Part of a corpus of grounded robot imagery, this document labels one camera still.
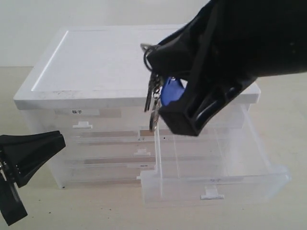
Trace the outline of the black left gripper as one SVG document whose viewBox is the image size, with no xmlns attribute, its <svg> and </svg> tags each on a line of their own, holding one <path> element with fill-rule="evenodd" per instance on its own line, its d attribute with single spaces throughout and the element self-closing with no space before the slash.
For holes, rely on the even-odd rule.
<svg viewBox="0 0 307 230">
<path fill-rule="evenodd" d="M 28 213 L 17 192 L 49 159 L 66 147 L 63 135 L 51 131 L 27 136 L 0 137 L 0 212 L 8 226 Z"/>
</svg>

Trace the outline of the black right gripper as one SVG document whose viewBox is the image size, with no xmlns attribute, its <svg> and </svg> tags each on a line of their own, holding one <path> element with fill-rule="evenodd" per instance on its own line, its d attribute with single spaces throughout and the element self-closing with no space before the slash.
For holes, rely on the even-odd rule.
<svg viewBox="0 0 307 230">
<path fill-rule="evenodd" d="M 184 95 L 236 95 L 259 77 L 307 70 L 304 0 L 211 0 L 183 27 Z"/>
</svg>

